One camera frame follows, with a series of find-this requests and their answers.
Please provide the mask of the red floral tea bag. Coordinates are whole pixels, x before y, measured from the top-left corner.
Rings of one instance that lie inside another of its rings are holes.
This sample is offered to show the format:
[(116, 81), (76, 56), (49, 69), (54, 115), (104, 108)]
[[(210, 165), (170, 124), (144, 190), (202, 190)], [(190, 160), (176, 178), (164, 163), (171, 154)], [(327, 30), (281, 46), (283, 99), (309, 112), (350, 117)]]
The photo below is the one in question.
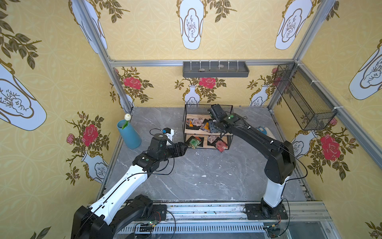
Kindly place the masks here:
[(215, 143), (215, 148), (217, 150), (219, 150), (220, 152), (224, 152), (226, 149), (228, 149), (228, 146), (227, 144), (222, 141), (222, 140), (218, 140), (216, 143)]

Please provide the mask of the orange black tea bag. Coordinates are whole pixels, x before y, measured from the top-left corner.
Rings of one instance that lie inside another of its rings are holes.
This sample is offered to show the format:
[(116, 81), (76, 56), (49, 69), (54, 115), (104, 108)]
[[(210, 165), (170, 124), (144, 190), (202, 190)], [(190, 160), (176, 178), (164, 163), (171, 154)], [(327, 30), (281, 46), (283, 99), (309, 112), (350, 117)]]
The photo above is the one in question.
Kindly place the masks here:
[(205, 132), (210, 132), (209, 131), (209, 119), (205, 119), (200, 126), (200, 130), (205, 131)]

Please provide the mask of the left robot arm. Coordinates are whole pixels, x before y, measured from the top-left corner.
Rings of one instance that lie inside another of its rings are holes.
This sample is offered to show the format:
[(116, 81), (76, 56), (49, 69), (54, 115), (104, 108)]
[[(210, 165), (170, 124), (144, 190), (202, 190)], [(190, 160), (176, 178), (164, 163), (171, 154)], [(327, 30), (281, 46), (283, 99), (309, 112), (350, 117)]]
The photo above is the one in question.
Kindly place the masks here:
[(150, 218), (153, 201), (138, 195), (127, 206), (130, 195), (151, 175), (157, 175), (162, 161), (184, 156), (188, 145), (174, 143), (166, 134), (157, 133), (146, 151), (135, 157), (125, 175), (88, 208), (81, 206), (74, 214), (71, 238), (112, 239), (115, 234), (140, 218)]

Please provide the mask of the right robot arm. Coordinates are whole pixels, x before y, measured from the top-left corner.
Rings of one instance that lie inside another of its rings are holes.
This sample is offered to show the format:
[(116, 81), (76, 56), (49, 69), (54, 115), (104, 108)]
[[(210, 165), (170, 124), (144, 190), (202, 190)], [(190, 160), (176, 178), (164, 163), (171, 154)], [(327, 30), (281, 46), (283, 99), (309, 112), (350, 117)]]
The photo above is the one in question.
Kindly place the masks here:
[(265, 194), (260, 203), (260, 212), (266, 219), (276, 216), (282, 206), (286, 182), (296, 163), (292, 144), (267, 136), (236, 113), (227, 113), (219, 104), (214, 104), (208, 113), (215, 121), (219, 132), (230, 133), (257, 149), (267, 160), (264, 172), (268, 178)]

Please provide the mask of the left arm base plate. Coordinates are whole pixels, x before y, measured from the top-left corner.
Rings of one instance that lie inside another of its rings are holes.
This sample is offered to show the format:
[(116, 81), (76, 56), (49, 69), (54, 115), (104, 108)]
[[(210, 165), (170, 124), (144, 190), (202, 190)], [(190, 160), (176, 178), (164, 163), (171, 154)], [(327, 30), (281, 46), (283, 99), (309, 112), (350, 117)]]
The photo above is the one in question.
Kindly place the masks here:
[(167, 205), (165, 204), (154, 204), (150, 213), (143, 216), (142, 214), (134, 213), (132, 216), (128, 217), (130, 222), (137, 221), (158, 221), (162, 222), (167, 219)]

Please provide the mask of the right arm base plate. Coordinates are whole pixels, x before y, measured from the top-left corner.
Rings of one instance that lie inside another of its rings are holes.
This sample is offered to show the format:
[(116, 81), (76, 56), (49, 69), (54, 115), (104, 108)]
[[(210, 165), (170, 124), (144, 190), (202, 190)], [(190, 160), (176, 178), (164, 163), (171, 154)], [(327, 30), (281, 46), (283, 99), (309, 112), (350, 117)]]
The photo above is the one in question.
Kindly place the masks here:
[(276, 207), (272, 208), (265, 202), (246, 204), (244, 207), (244, 213), (248, 220), (287, 220), (288, 213), (281, 202)]

